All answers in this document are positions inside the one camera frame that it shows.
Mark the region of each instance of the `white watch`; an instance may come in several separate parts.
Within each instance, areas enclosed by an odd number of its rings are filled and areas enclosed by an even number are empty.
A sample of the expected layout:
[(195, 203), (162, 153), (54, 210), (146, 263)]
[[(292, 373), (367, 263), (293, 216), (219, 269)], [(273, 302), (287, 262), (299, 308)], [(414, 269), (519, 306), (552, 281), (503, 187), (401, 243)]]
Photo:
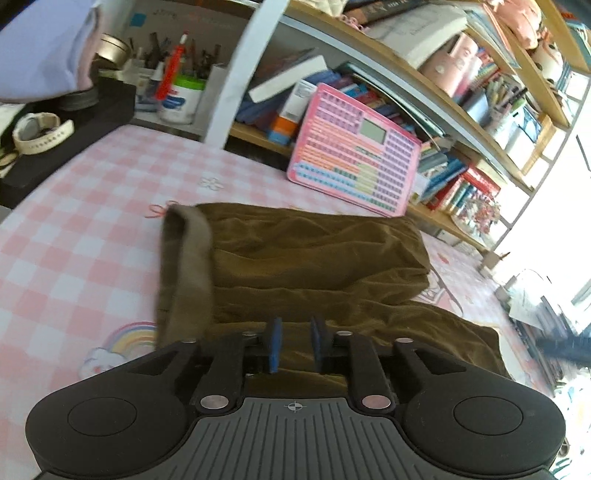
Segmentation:
[(28, 113), (17, 122), (12, 139), (21, 155), (36, 155), (56, 147), (72, 133), (72, 120), (62, 124), (60, 118), (53, 113)]

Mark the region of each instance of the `crosshair marking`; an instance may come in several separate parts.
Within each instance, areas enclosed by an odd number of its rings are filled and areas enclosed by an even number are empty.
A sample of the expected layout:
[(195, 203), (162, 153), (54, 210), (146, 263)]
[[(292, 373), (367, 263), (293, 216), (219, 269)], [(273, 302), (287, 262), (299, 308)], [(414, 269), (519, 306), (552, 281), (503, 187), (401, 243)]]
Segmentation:
[(302, 408), (305, 408), (301, 403), (296, 401), (291, 402), (289, 405), (286, 405), (291, 411), (300, 411)]

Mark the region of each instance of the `bed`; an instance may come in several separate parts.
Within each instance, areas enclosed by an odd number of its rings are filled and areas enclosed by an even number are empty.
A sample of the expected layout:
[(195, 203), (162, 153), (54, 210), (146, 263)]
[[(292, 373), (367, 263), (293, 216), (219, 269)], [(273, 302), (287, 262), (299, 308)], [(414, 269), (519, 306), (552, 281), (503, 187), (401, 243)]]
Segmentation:
[[(92, 145), (0, 224), (0, 479), (38, 472), (24, 434), (38, 400), (154, 348), (160, 227), (175, 202), (372, 214), (271, 167), (141, 127)], [(478, 261), (423, 237), (433, 270), (417, 300), (495, 328), (509, 372), (545, 392)]]

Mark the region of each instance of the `brown cloth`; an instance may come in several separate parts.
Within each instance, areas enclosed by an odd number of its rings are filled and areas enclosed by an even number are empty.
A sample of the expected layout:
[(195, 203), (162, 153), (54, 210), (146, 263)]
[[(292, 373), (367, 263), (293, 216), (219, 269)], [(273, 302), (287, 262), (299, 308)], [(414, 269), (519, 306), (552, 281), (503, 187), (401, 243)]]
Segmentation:
[(404, 217), (172, 206), (163, 226), (158, 345), (262, 330), (281, 317), (281, 372), (272, 387), (261, 376), (253, 389), (338, 395), (343, 379), (309, 373), (309, 320), (317, 314), (380, 343), (411, 337), (508, 377), (493, 329), (411, 301), (427, 288), (430, 268), (419, 231)]

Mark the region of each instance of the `metal tin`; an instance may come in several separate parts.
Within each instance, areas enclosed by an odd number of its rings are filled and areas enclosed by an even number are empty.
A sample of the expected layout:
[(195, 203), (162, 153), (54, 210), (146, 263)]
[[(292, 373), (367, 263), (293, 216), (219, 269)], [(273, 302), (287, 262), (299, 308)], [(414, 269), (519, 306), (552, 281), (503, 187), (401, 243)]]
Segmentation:
[(99, 68), (121, 70), (131, 56), (131, 48), (124, 41), (103, 33), (96, 54), (100, 57)]

